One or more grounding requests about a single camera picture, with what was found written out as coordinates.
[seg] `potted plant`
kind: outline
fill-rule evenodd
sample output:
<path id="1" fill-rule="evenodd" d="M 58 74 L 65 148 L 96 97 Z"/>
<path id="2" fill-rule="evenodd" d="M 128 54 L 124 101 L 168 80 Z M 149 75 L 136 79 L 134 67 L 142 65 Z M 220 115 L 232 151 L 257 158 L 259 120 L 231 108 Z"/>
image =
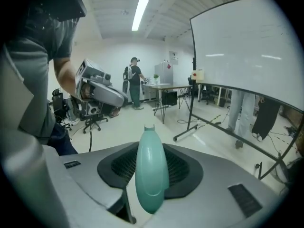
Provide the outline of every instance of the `potted plant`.
<path id="1" fill-rule="evenodd" d="M 158 79 L 158 77 L 159 77 L 159 76 L 158 76 L 157 74 L 154 74 L 154 76 L 153 76 L 156 85 L 157 85 L 157 79 Z"/>

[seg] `white floor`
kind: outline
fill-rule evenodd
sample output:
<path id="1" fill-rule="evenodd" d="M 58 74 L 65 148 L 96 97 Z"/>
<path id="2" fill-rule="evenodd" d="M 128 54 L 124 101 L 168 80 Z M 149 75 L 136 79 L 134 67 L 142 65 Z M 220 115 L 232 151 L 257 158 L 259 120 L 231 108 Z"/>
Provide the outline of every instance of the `white floor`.
<path id="1" fill-rule="evenodd" d="M 241 149 L 235 148 L 236 139 L 229 136 L 210 125 L 205 125 L 198 130 L 192 130 L 188 134 L 178 138 L 177 142 L 173 141 L 173 136 L 183 132 L 187 128 L 187 124 L 177 123 L 178 119 L 188 120 L 189 111 L 185 103 L 182 104 L 181 109 L 178 109 L 178 105 L 166 109 L 165 123 L 162 123 L 161 112 L 158 111 L 154 116 L 152 107 L 154 103 L 143 103 L 144 109 L 135 111 L 131 106 L 123 108 L 118 117 L 109 119 L 109 122 L 102 121 L 100 123 L 101 131 L 97 128 L 92 131 L 93 144 L 92 151 L 97 151 L 105 148 L 110 148 L 123 143 L 139 141 L 143 127 L 155 125 L 155 130 L 163 143 L 170 143 L 179 145 L 185 148 L 190 148 L 196 151 L 204 152 L 211 155 L 226 158 L 233 161 L 250 174 L 258 176 L 258 171 L 255 169 L 255 164 L 263 162 L 262 174 L 265 173 L 275 162 L 270 158 L 266 157 L 262 153 L 256 151 L 252 147 L 244 144 Z M 228 109 L 226 107 L 218 107 L 213 103 L 206 105 L 205 101 L 200 103 L 195 100 L 193 113 L 205 118 L 212 120 L 217 117 L 214 122 L 223 121 Z M 226 128 L 228 126 L 229 116 L 226 117 L 224 123 L 221 125 Z M 291 126 L 287 119 L 279 116 L 276 119 L 275 125 L 272 132 L 287 134 L 284 126 Z M 82 133 L 84 122 L 79 122 L 73 126 L 73 130 L 70 132 L 72 136 L 72 144 L 79 153 L 88 152 L 90 144 L 90 135 L 87 131 L 86 134 Z M 278 151 L 284 152 L 291 142 L 292 137 L 288 135 L 277 135 L 270 133 L 274 145 Z M 248 133 L 248 140 L 260 146 L 264 150 L 278 156 L 271 139 L 266 137 L 264 141 L 259 142 L 250 133 Z M 284 161 L 288 164 L 290 161 L 295 160 L 299 157 L 299 153 L 296 153 L 296 148 L 292 148 L 286 155 Z M 277 194 L 284 188 L 284 184 L 280 183 L 272 174 L 267 175 L 262 179 L 262 182 L 268 185 Z M 135 177 L 131 179 L 127 187 L 128 197 L 133 215 L 137 219 L 137 226 L 144 224 L 150 214 L 146 213 L 140 206 L 136 197 L 135 190 Z"/>

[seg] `whiteboard frame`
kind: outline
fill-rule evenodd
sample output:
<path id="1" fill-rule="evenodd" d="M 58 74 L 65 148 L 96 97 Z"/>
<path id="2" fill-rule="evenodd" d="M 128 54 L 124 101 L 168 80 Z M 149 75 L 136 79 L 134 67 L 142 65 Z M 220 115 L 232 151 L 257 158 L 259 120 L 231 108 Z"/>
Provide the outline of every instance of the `whiteboard frame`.
<path id="1" fill-rule="evenodd" d="M 236 2 L 236 1 L 240 1 L 240 0 L 232 0 L 232 1 L 228 1 L 228 2 L 225 2 L 225 3 L 219 4 L 219 5 L 217 5 L 217 6 L 214 6 L 214 7 L 212 7 L 212 8 L 209 8 L 209 9 L 207 9 L 207 10 L 205 10 L 205 11 L 203 11 L 203 12 L 201 12 L 201 13 L 195 15 L 195 16 L 193 16 L 192 18 L 190 18 L 190 26 L 191 26 L 191 32 L 192 32 L 192 39 L 193 39 L 193 47 L 194 47 L 194 57 L 195 57 L 195 61 L 197 61 L 197 60 L 196 60 L 196 59 L 197 59 L 197 56 L 196 56 L 195 38 L 194 38 L 194 33 L 193 33 L 193 28 L 192 28 L 192 22 L 191 22 L 192 19 L 194 19 L 195 17 L 197 17 L 197 16 L 199 16 L 199 15 L 205 13 L 205 12 L 208 12 L 208 11 L 210 11 L 210 10 L 212 10 L 212 9 L 215 9 L 215 8 L 217 8 L 217 7 L 220 7 L 220 6 L 223 6 L 223 5 L 232 3 L 232 2 Z M 299 109 L 299 108 L 297 108 L 297 107 L 295 107 L 295 106 L 293 106 L 293 105 L 291 105 L 291 104 L 288 104 L 288 103 L 286 103 L 286 102 L 283 102 L 283 101 L 281 101 L 281 100 L 279 100 L 279 99 L 276 99 L 276 98 L 273 98 L 273 97 L 271 97 L 271 96 L 264 95 L 264 94 L 261 94 L 261 93 L 258 93 L 258 92 L 254 92 L 254 91 L 250 91 L 250 90 L 246 90 L 246 89 L 242 89 L 242 88 L 237 88 L 237 87 L 232 87 L 232 86 L 227 86 L 227 85 L 216 85 L 216 84 L 210 84 L 210 83 L 203 83 L 203 84 L 204 84 L 204 85 L 208 85 L 208 86 L 217 86 L 217 87 L 222 87 L 222 88 L 236 89 L 236 90 L 240 90 L 240 91 L 243 91 L 243 92 L 252 93 L 252 94 L 255 94 L 255 95 L 260 95 L 260 96 L 263 96 L 263 97 L 266 97 L 266 98 L 270 98 L 270 99 L 272 99 L 272 100 L 274 100 L 274 101 L 276 101 L 276 102 L 279 102 L 279 103 L 282 104 L 282 105 L 287 105 L 287 106 L 289 106 L 289 107 L 295 109 L 296 111 L 298 111 L 298 112 L 304 114 L 304 110 L 301 110 L 301 109 Z"/>

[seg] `yellow box with red button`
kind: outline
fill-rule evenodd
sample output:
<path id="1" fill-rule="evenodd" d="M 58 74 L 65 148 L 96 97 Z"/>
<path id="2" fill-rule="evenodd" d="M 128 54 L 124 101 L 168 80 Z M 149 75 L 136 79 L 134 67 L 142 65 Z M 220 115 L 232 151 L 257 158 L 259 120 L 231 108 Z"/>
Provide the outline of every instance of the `yellow box with red button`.
<path id="1" fill-rule="evenodd" d="M 193 70 L 192 74 L 191 74 L 191 79 L 196 80 L 196 83 L 203 83 L 204 71 L 203 70 Z"/>

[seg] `black box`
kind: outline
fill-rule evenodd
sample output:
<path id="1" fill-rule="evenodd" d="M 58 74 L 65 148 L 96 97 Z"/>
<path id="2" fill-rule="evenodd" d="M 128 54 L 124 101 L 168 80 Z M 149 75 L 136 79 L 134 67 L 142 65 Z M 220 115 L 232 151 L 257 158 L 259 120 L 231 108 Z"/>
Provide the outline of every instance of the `black box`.
<path id="1" fill-rule="evenodd" d="M 161 103 L 163 105 L 176 105 L 177 104 L 177 91 L 162 92 Z"/>

